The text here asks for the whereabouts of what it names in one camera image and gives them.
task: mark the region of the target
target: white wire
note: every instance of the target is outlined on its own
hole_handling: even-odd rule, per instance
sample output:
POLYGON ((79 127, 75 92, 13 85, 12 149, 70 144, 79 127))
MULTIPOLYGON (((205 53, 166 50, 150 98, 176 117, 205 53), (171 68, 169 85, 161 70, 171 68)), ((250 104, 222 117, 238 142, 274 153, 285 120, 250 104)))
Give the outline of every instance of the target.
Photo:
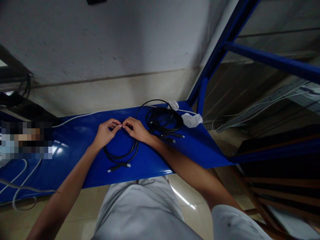
MULTIPOLYGON (((18 176, 16 176, 16 177, 11 181, 11 183, 14 182, 14 181, 26 170, 26 168, 27 168, 27 165, 28 165, 27 160, 25 160, 25 159, 22 159, 22 160, 24 161, 25 166, 24 166, 23 170, 18 174, 18 176)), ((27 178, 23 181, 23 183, 21 184, 21 187, 26 183, 26 181, 29 179, 29 177, 33 174, 33 172, 36 170, 36 168, 40 165, 41 161, 42 161, 42 159, 39 160, 39 162, 38 162, 37 165, 34 167, 34 169, 31 171, 31 173, 30 173, 30 174, 27 176, 27 178)), ((9 187, 9 185, 6 185, 6 186, 0 191, 0 194, 1 194, 7 187, 9 187)), ((34 201, 34 204, 32 205, 32 207, 30 207, 30 208, 28 208, 28 209, 18 209, 17 206, 16 206, 16 201, 18 201, 18 200, 20 200, 20 199, 16 200, 16 198, 17 198, 17 195, 18 195, 20 189, 21 189, 21 188, 18 188, 18 190, 16 191, 16 193, 15 193, 14 196, 13 196, 12 207, 13 207, 16 211, 27 211, 27 210, 30 210, 31 208, 33 208, 33 207, 36 205, 36 203, 37 203, 37 198, 36 198, 36 197, 33 197, 35 201, 34 201)), ((35 188, 30 188, 30 189, 32 189, 33 191, 36 191, 36 192, 53 192, 53 191, 55 191, 55 190, 44 190, 44 191, 42 191, 42 190, 38 190, 38 189, 35 189, 35 188)))
MULTIPOLYGON (((27 165, 28 165, 27 160, 25 160, 25 159, 22 159, 22 160, 24 161, 24 168, 23 168, 23 170, 19 173, 19 175, 16 176, 16 177, 11 181, 11 183, 13 183, 18 177, 20 177, 20 175, 21 175, 21 174, 24 172, 24 170, 26 170, 26 168, 27 168, 27 165)), ((1 194, 7 187, 9 187, 9 185, 6 185, 6 186, 0 191, 0 194, 1 194)))
MULTIPOLYGON (((42 161, 42 159, 39 160, 39 162, 37 163, 37 165, 34 167, 34 169, 31 171, 31 173, 27 176, 27 178, 23 181, 23 183, 21 184, 21 186, 23 186, 23 185, 26 183, 26 181, 29 179, 29 177, 33 174, 33 172, 36 170, 36 168, 40 165, 41 161, 42 161)), ((19 209, 19 208, 17 208, 17 206, 16 206, 16 198, 17 198, 17 195, 18 195, 18 192, 19 192, 19 191, 20 191, 20 189, 18 189, 18 190, 16 191, 16 193, 14 194, 14 196, 13 196, 12 207, 14 208, 14 210, 16 210, 16 211, 28 211, 28 210, 30 210, 31 208, 33 208, 33 207, 36 205, 36 203, 37 203, 37 199, 36 199, 35 197, 34 197, 35 201, 34 201, 34 204, 32 205, 32 207, 30 207, 30 208, 28 208, 28 209, 19 209)))
POLYGON ((250 107, 246 108, 245 110, 243 110, 241 113, 237 113, 237 114, 233 114, 233 115, 220 115, 220 116, 216 117, 216 118, 212 121, 212 128, 211 128, 211 131, 213 130, 213 123, 214 123, 214 121, 215 121, 215 120, 217 120, 217 118, 219 118, 219 117, 230 117, 230 116, 237 116, 237 115, 240 115, 240 114, 242 114, 242 113, 246 112, 248 109, 253 108, 253 107, 255 107, 255 106, 258 106, 258 105, 260 105, 260 104, 272 103, 272 102, 274 102, 274 101, 277 101, 278 99, 280 99, 280 98, 284 97, 285 95, 287 95, 287 94, 289 94, 289 93, 291 93, 291 92, 293 92, 293 91, 295 91, 295 90, 297 90, 298 88, 301 88, 301 87, 303 87, 303 86, 305 86, 305 85, 302 85, 302 86, 300 86, 300 87, 297 87, 297 88, 295 88, 295 89, 293 89, 293 90, 291 90, 291 91, 287 92, 286 94, 283 94, 281 97, 278 97, 278 98, 277 98, 277 99, 275 99, 275 100, 272 100, 272 101, 269 101, 269 102, 263 102, 263 103, 258 103, 258 104, 252 105, 252 106, 250 106, 250 107))
POLYGON ((226 129, 226 128, 234 127, 234 126, 236 126, 236 125, 239 125, 239 124, 241 124, 241 123, 244 123, 244 122, 246 122, 246 121, 254 118, 254 117, 257 116, 259 113, 263 112, 265 109, 267 109, 267 108, 270 107, 271 105, 275 104, 276 102, 279 102, 279 101, 281 101, 281 100, 283 100, 283 99, 286 99, 286 98, 289 98, 289 97, 293 97, 293 96, 296 96, 296 95, 305 94, 305 93, 307 93, 307 92, 297 93, 297 94, 293 94, 293 95, 287 96, 287 97, 285 97, 285 98, 278 99, 277 101, 273 102, 272 104, 266 106, 265 108, 263 108, 262 110, 260 110, 259 112, 257 112, 257 113, 256 113, 255 115, 253 115, 252 117, 250 117, 250 118, 248 118, 248 119, 246 119, 246 120, 243 120, 242 122, 239 122, 239 123, 233 124, 233 125, 231 125, 231 126, 225 127, 225 128, 223 128, 221 131, 223 131, 223 130, 226 129))
MULTIPOLYGON (((147 107, 157 107, 157 106, 153 106, 153 105, 144 105, 144 106, 147 106, 147 107)), ((194 112, 191 112, 191 111, 186 111, 186 110, 181 110, 181 109, 178 109, 177 111, 181 111, 181 112, 187 112, 187 113, 193 113, 193 114, 196 114, 194 112)), ((88 114, 84 114, 84 115, 80 115, 80 116, 76 116, 76 117, 73 117, 73 118, 70 118, 69 120, 57 125, 57 126, 53 126, 52 128, 55 128, 55 127, 60 127, 64 124, 66 124, 67 122, 73 120, 73 119, 76 119, 76 118, 79 118, 79 117, 85 117, 85 116, 89 116, 89 115, 92 115, 92 114, 95 114, 95 113, 99 113, 99 112, 107 112, 107 111, 98 111, 98 112, 94 112, 94 113, 88 113, 88 114)))

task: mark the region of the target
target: black cable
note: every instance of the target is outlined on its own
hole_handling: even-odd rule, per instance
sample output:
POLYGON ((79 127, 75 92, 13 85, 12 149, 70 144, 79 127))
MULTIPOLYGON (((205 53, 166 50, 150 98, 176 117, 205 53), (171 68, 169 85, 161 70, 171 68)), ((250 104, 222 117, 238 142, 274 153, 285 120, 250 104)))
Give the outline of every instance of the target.
MULTIPOLYGON (((153 100, 147 101, 144 104, 142 104, 138 108, 135 118, 137 119, 139 110, 144 105, 146 105, 147 103, 152 102, 152 101, 164 102, 164 103, 168 104, 170 109, 164 108, 164 107, 155 107, 155 108, 151 109, 150 111, 148 111, 148 113, 146 115, 146 124, 149 127, 149 132, 153 133, 158 138, 163 139, 167 142, 175 142, 175 140, 173 140, 171 138, 167 138, 169 135, 175 136, 175 137, 184 137, 181 134, 174 133, 175 131, 178 131, 182 127, 182 125, 183 125, 182 117, 176 111, 174 111, 172 109, 172 107, 170 106, 169 103, 167 103, 166 101, 163 101, 161 99, 153 99, 153 100), (171 124, 174 124, 174 127, 168 128, 168 126, 171 124), (160 132, 161 135, 155 134, 154 133, 155 131, 160 132)), ((136 139, 134 139, 134 143, 133 143, 131 150, 127 154, 122 155, 122 156, 116 156, 116 155, 109 153, 107 150, 107 145, 104 146, 103 151, 104 151, 105 155, 107 156, 107 158, 111 162, 116 164, 116 166, 109 169, 108 172, 115 171, 120 167, 130 167, 129 162, 136 156, 138 149, 139 149, 139 142, 136 139), (127 157, 134 150, 135 150, 134 155, 128 161, 118 162, 118 160, 121 160, 121 159, 127 157)))
MULTIPOLYGON (((303 111, 303 110, 307 109, 308 107, 310 107, 310 106, 312 106, 312 105, 314 105, 314 104, 318 103, 319 101, 320 101, 320 100, 318 100, 318 101, 314 101, 314 102, 310 103, 309 105, 307 105, 307 106, 303 107, 302 109, 300 109, 300 110, 298 110, 298 111, 296 111, 296 112, 294 112, 294 113, 292 113, 292 114, 290 114, 290 115, 288 115, 288 116, 284 117, 284 118, 283 118, 283 119, 281 119, 279 122, 277 122, 277 123, 273 123, 273 124, 271 124, 271 125, 269 125, 269 126, 267 126, 267 127, 263 128, 263 129, 259 130, 259 131, 258 131, 258 132, 256 132, 255 134, 257 134, 257 133, 259 133, 259 132, 261 132, 261 131, 264 131, 265 129, 267 129, 267 128, 269 128, 269 127, 272 127, 272 126, 274 126, 274 125, 277 125, 277 124, 281 123, 282 121, 284 121, 284 120, 288 119, 289 117, 291 117, 291 116, 293 116, 293 115, 295 115, 295 114, 297 114, 297 113, 299 113, 299 112, 301 112, 301 111, 303 111)), ((269 132, 269 131, 270 131, 270 130, 272 130, 272 129, 266 130, 266 131, 264 131, 264 132, 260 133, 260 134, 259 134, 258 136, 256 136, 256 137, 260 137, 262 134, 264 134, 264 133, 266 133, 266 132, 269 132)))

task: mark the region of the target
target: wire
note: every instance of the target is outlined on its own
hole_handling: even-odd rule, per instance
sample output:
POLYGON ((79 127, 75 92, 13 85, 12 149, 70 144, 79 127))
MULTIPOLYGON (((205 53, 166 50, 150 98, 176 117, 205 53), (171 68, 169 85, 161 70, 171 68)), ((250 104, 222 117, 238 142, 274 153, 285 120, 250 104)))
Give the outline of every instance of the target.
MULTIPOLYGON (((14 182, 18 177, 20 177, 20 175, 26 170, 27 168, 27 160, 25 159, 22 159, 24 161, 24 168, 23 170, 18 174, 18 176, 16 176, 10 183, 14 182)), ((1 191, 0 191, 0 194, 7 188, 9 187, 9 185, 7 184, 1 191)))
POLYGON ((56 190, 39 190, 39 189, 36 189, 36 188, 33 188, 33 187, 23 186, 23 185, 26 183, 26 181, 29 179, 29 177, 33 174, 33 172, 36 170, 36 168, 40 165, 42 159, 39 160, 39 162, 37 163, 37 165, 34 167, 34 169, 31 171, 31 173, 27 176, 27 178, 23 181, 23 183, 21 184, 21 186, 16 185, 16 184, 12 184, 12 182, 14 182, 14 181, 26 170, 26 168, 27 168, 27 165, 28 165, 27 160, 25 160, 25 159, 22 159, 22 160, 24 161, 25 166, 24 166, 23 170, 18 174, 18 176, 16 176, 11 182, 8 182, 8 181, 6 181, 6 180, 4 180, 4 179, 0 179, 0 183, 6 185, 6 186, 0 191, 0 194, 1 194, 7 187, 12 187, 12 188, 17 188, 17 189, 18 189, 18 190, 16 191, 16 193, 14 194, 13 200, 12 200, 12 207, 13 207, 16 211, 28 211, 28 210, 32 209, 32 208, 36 205, 36 203, 37 203, 37 198, 36 198, 36 197, 33 197, 35 201, 34 201, 34 204, 33 204, 30 208, 28 208, 28 209, 19 209, 19 208, 17 208, 17 206, 16 206, 16 201, 18 201, 18 200, 20 200, 20 199, 17 200, 16 198, 17 198, 17 195, 18 195, 20 189, 29 189, 29 190, 32 190, 32 191, 35 191, 35 192, 55 192, 55 191, 56 191, 56 190))
POLYGON ((256 135, 257 133, 259 133, 259 132, 261 132, 261 131, 263 131, 263 130, 265 130, 265 129, 269 128, 269 127, 272 127, 272 126, 274 126, 274 125, 276 125, 276 124, 278 124, 278 123, 282 122, 283 120, 286 120, 287 118, 289 118, 289 117, 291 117, 291 116, 293 116, 293 115, 295 115, 295 114, 297 114, 297 113, 299 113, 299 112, 301 112, 301 111, 305 110, 306 108, 308 108, 308 107, 310 107, 310 106, 312 106, 312 105, 314 105, 314 104, 318 103, 319 101, 320 101, 320 99, 319 99, 318 101, 314 101, 314 102, 310 103, 309 105, 307 105, 307 106, 303 107, 302 109, 300 109, 300 110, 298 110, 298 111, 296 111, 296 112, 294 112, 294 113, 292 113, 292 114, 290 114, 290 115, 288 115, 288 116, 284 117, 282 120, 278 121, 277 123, 271 124, 271 125, 269 125, 269 126, 267 126, 267 127, 263 128, 263 129, 261 129, 261 130, 257 131, 257 132, 256 132, 256 133, 254 133, 253 135, 256 135))
MULTIPOLYGON (((153 108, 156 108, 157 106, 153 106, 153 105, 139 105, 139 106, 135 106, 135 107, 141 107, 141 106, 147 106, 147 107, 153 107, 153 108)), ((177 111, 181 111, 181 112, 187 112, 187 113, 192 113, 192 114, 196 114, 194 112, 191 112, 191 111, 186 111, 186 110, 182 110, 182 109, 178 109, 177 111)), ((57 125, 57 126, 53 126, 53 128, 56 128, 56 127, 60 127, 64 124, 66 124, 67 122, 70 122, 71 120, 73 119, 76 119, 76 118, 79 118, 79 117, 85 117, 85 116, 89 116, 89 115, 92 115, 92 114, 95 114, 95 113, 99 113, 99 112, 107 112, 106 110, 103 110, 103 111, 98 111, 98 112, 94 112, 94 113, 88 113, 88 114, 84 114, 84 115, 79 115, 79 116, 76 116, 76 117, 73 117, 73 118, 70 118, 69 120, 57 125)))
MULTIPOLYGON (((136 115, 135 115, 135 118, 137 119, 137 116, 138 116, 138 112, 139 110, 144 106, 146 105, 148 102, 151 102, 151 101, 162 101, 166 104, 168 104, 168 106, 170 107, 169 109, 168 108, 164 108, 164 107, 155 107, 155 106, 152 106, 154 107, 153 109, 151 109, 150 111, 148 111, 147 115, 146 115, 146 124, 147 126, 149 127, 149 132, 150 133, 153 133, 155 136, 157 136, 158 138, 160 139, 163 139, 167 142, 175 142, 175 140, 171 139, 171 138, 167 138, 168 135, 170 136, 175 136, 175 137, 184 137, 183 135, 181 134, 175 134, 174 132, 179 130, 182 125, 183 125, 183 120, 182 120, 182 117, 172 109, 172 107, 170 106, 170 104, 164 100, 161 100, 161 99, 153 99, 153 100, 150 100, 150 101, 147 101, 145 102, 144 104, 142 104, 137 112, 136 112, 136 115), (168 128, 169 125, 171 125, 172 123, 175 123, 174 127, 172 128, 168 128), (158 131, 160 133, 162 133, 162 135, 156 135, 154 132, 155 131, 158 131)), ((131 148, 131 150, 125 154, 125 155, 122 155, 122 156, 116 156, 116 155, 113 155, 111 153, 108 152, 107 150, 107 145, 103 147, 103 151, 105 153, 105 155, 107 156, 107 158, 116 164, 116 166, 110 168, 108 170, 108 172, 112 172, 112 171, 115 171, 117 170, 118 168, 120 167, 131 167, 131 165, 129 164, 129 162, 136 156, 137 152, 138 152, 138 149, 139 149, 139 142, 134 139, 134 143, 133 143, 133 146, 131 148), (117 160, 121 160, 125 157, 127 157, 129 154, 131 154, 133 151, 135 150, 135 153, 134 155, 128 160, 128 161, 125 161, 125 162, 117 162, 117 160)))
POLYGON ((39 190, 33 187, 28 187, 28 186, 20 186, 20 185, 16 185, 14 183, 8 182, 7 180, 4 180, 2 178, 0 178, 0 183, 6 185, 6 187, 12 187, 12 188, 16 188, 16 189, 27 189, 27 190, 32 190, 34 192, 48 192, 48 191, 54 191, 54 190, 39 190))
POLYGON ((297 95, 300 95, 300 94, 305 94, 305 93, 307 93, 307 92, 297 93, 297 94, 293 94, 293 95, 287 96, 287 97, 285 97, 285 98, 278 99, 277 101, 271 103, 270 105, 266 106, 265 108, 263 108, 262 110, 260 110, 259 112, 257 112, 257 113, 256 113, 255 115, 253 115, 252 117, 250 117, 250 118, 248 118, 248 119, 246 119, 246 120, 243 120, 243 121, 241 121, 241 122, 239 122, 239 123, 233 124, 233 125, 231 125, 231 126, 225 127, 225 128, 223 128, 222 130, 220 130, 220 131, 223 131, 223 130, 226 129, 226 128, 234 127, 234 126, 236 126, 236 125, 239 125, 239 124, 241 124, 241 123, 244 123, 244 122, 246 122, 246 121, 249 121, 250 119, 252 119, 252 118, 254 118, 255 116, 257 116, 259 113, 263 112, 263 111, 264 111, 265 109, 267 109, 268 107, 272 106, 273 104, 275 104, 275 103, 277 103, 277 102, 279 102, 279 101, 281 101, 281 100, 283 100, 283 99, 286 99, 286 98, 289 98, 289 97, 293 97, 293 96, 297 96, 297 95))
POLYGON ((293 120, 296 120, 296 119, 298 119, 298 118, 302 118, 302 117, 306 117, 306 116, 312 115, 312 114, 314 114, 314 113, 316 113, 316 112, 320 112, 320 110, 315 111, 315 112, 312 112, 312 113, 308 113, 308 114, 305 114, 305 115, 302 115, 302 116, 299 116, 299 117, 292 118, 292 119, 290 119, 290 120, 288 120, 288 121, 286 121, 286 122, 284 122, 284 123, 279 124, 278 126, 275 126, 274 128, 269 129, 267 132, 269 132, 269 131, 277 128, 277 127, 280 127, 280 126, 283 125, 283 124, 286 124, 286 123, 291 122, 291 121, 293 121, 293 120))
POLYGON ((297 113, 299 113, 299 112, 301 112, 301 111, 303 111, 303 110, 305 110, 305 109, 307 109, 308 107, 310 107, 310 106, 312 106, 312 105, 314 105, 314 104, 316 104, 316 103, 318 103, 320 100, 318 100, 318 101, 314 101, 313 103, 310 103, 309 105, 307 105, 307 106, 305 106, 305 107, 303 107, 302 109, 300 109, 300 110, 298 110, 298 111, 296 111, 296 112, 294 112, 294 113, 292 113, 292 114, 290 114, 290 115, 288 115, 288 116, 286 116, 286 117, 284 117, 283 119, 281 119, 280 121, 278 121, 277 123, 274 123, 274 124, 271 124, 271 125, 269 125, 269 126, 267 126, 267 127, 265 127, 265 128, 263 128, 263 129, 261 129, 261 130, 259 130, 258 132, 256 132, 255 134, 257 134, 257 133, 259 133, 259 132, 261 132, 261 131, 263 131, 262 133, 260 133, 258 136, 256 136, 256 137, 260 137, 262 134, 264 134, 264 133, 266 133, 266 132, 269 132, 269 131, 271 131, 271 130, 273 130, 273 129, 275 129, 275 128, 277 128, 277 127, 279 127, 279 126, 281 126, 281 125, 283 125, 281 122, 282 121, 284 121, 284 120, 286 120, 286 119, 288 119, 289 117, 291 117, 291 116, 293 116, 293 115, 296 115, 297 113))
POLYGON ((237 113, 237 114, 233 114, 233 115, 221 115, 221 116, 218 116, 218 117, 216 117, 216 118, 212 121, 212 128, 211 128, 211 131, 213 130, 213 123, 214 123, 214 121, 215 121, 215 120, 217 120, 217 118, 219 118, 219 117, 230 117, 230 116, 237 116, 237 115, 240 115, 240 114, 242 114, 242 113, 246 112, 248 109, 253 108, 253 107, 255 107, 255 106, 258 106, 258 105, 260 105, 260 104, 265 104, 265 103, 272 103, 272 102, 275 102, 275 101, 277 101, 278 99, 280 99, 280 98, 284 97, 285 95, 287 95, 287 94, 289 94, 289 93, 291 93, 291 92, 293 92, 293 91, 295 91, 295 90, 297 90, 298 88, 301 88, 301 87, 303 87, 303 86, 305 86, 305 84, 304 84, 304 85, 302 85, 302 86, 300 86, 300 87, 294 88, 293 90, 291 90, 291 91, 287 92, 286 94, 283 94, 281 97, 278 97, 278 98, 276 98, 275 100, 272 100, 272 101, 269 101, 269 102, 262 102, 262 103, 258 103, 258 104, 252 105, 252 106, 250 106, 250 107, 246 108, 245 110, 243 110, 241 113, 237 113))

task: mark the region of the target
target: blue metal post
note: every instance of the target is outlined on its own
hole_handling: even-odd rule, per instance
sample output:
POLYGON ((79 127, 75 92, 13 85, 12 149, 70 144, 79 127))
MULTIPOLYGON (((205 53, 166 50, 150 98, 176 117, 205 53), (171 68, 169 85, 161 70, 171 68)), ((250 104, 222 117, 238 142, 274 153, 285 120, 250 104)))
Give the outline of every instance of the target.
POLYGON ((237 3, 226 27, 224 28, 215 48, 208 59, 208 62, 206 63, 187 100, 187 103, 190 107, 194 105, 198 98, 201 82, 204 80, 204 78, 207 78, 210 81, 212 75, 215 73, 222 59, 226 55, 227 51, 223 48, 224 43, 226 41, 234 42, 236 40, 243 26, 246 24, 247 20, 250 18, 259 2, 260 0, 239 0, 237 3))
POLYGON ((242 56, 264 63, 279 70, 304 78, 306 80, 320 84, 320 68, 299 62, 293 59, 278 56, 276 54, 260 51, 246 47, 237 43, 226 42, 225 50, 231 51, 242 56))
POLYGON ((206 97, 207 83, 208 83, 208 79, 204 78, 201 82, 201 86, 198 93, 199 98, 198 98, 198 104, 197 104, 197 113, 199 113, 201 116, 203 112, 204 99, 206 97))
POLYGON ((253 162, 260 160, 285 158, 299 155, 306 155, 320 152, 320 138, 315 138, 286 146, 266 149, 263 151, 244 153, 242 155, 230 157, 232 163, 253 162))

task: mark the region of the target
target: gray cable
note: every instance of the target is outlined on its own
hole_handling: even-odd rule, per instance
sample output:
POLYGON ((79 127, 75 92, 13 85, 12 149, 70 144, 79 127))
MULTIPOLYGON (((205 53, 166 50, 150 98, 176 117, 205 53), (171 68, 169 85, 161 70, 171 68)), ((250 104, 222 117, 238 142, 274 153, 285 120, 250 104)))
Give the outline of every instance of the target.
POLYGON ((55 191, 55 190, 39 190, 33 187, 28 187, 28 186, 20 186, 20 185, 16 185, 14 183, 8 182, 7 180, 4 180, 2 178, 0 178, 0 183, 7 185, 9 187, 12 188, 16 188, 16 189, 28 189, 28 190, 32 190, 34 192, 51 192, 51 191, 55 191))

